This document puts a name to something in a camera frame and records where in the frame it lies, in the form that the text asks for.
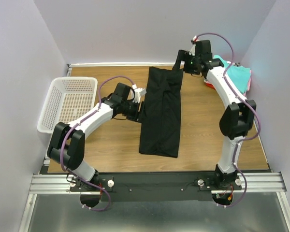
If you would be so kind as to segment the black t shirt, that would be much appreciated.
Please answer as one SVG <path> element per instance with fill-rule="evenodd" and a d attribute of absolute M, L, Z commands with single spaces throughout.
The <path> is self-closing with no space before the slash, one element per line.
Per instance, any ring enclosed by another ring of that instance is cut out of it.
<path fill-rule="evenodd" d="M 141 115 L 139 152 L 177 158 L 181 132 L 183 70 L 150 67 Z"/>

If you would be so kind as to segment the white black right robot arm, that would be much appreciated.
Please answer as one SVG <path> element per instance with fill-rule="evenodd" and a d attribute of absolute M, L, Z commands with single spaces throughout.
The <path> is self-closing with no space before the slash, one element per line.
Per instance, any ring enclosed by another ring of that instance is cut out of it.
<path fill-rule="evenodd" d="M 236 88 L 226 73 L 221 59 L 214 58 L 209 40 L 191 40 L 193 47 L 189 51 L 179 50 L 173 70 L 183 67 L 183 71 L 201 74 L 217 91 L 225 111 L 219 121 L 224 135 L 222 154 L 215 167 L 211 183 L 216 188 L 226 187 L 237 179 L 237 162 L 240 149 L 255 117 L 256 103 L 249 101 Z"/>

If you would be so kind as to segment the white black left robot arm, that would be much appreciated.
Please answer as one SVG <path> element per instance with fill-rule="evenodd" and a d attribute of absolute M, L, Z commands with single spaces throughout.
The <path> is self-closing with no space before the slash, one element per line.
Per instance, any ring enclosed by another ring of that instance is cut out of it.
<path fill-rule="evenodd" d="M 121 114 L 137 122 L 145 88 L 118 83 L 114 92 L 80 118 L 55 125 L 47 156 L 87 184 L 98 184 L 98 171 L 85 160 L 85 141 L 99 126 Z"/>

